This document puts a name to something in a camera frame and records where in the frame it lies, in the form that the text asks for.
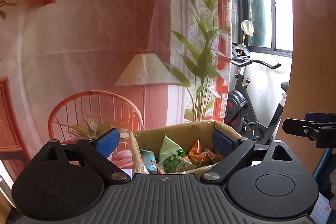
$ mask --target ribbed gray panel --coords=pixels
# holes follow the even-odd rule
[[[272,222],[242,213],[227,200],[219,186],[200,183],[194,175],[135,175],[135,178],[126,185],[110,186],[101,201],[81,216],[55,222],[23,216],[16,222],[16,224],[129,223],[268,224]],[[282,223],[314,224],[308,217]]]

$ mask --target white pleated lampshade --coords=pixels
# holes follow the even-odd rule
[[[115,85],[175,83],[156,54],[136,54]]]

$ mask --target lamp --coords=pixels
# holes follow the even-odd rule
[[[171,74],[154,53],[136,54],[120,75],[115,85],[143,86],[142,119],[145,124],[146,85],[174,83]]]

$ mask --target blue snack package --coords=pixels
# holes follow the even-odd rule
[[[145,167],[150,174],[157,174],[158,168],[156,166],[156,160],[152,151],[140,149],[140,154]]]

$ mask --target window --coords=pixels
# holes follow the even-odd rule
[[[239,14],[238,14],[238,0],[231,0],[231,41],[239,43]]]
[[[250,51],[290,56],[293,50],[292,0],[231,0],[232,42],[242,37],[240,21],[253,23],[254,35],[247,36]]]

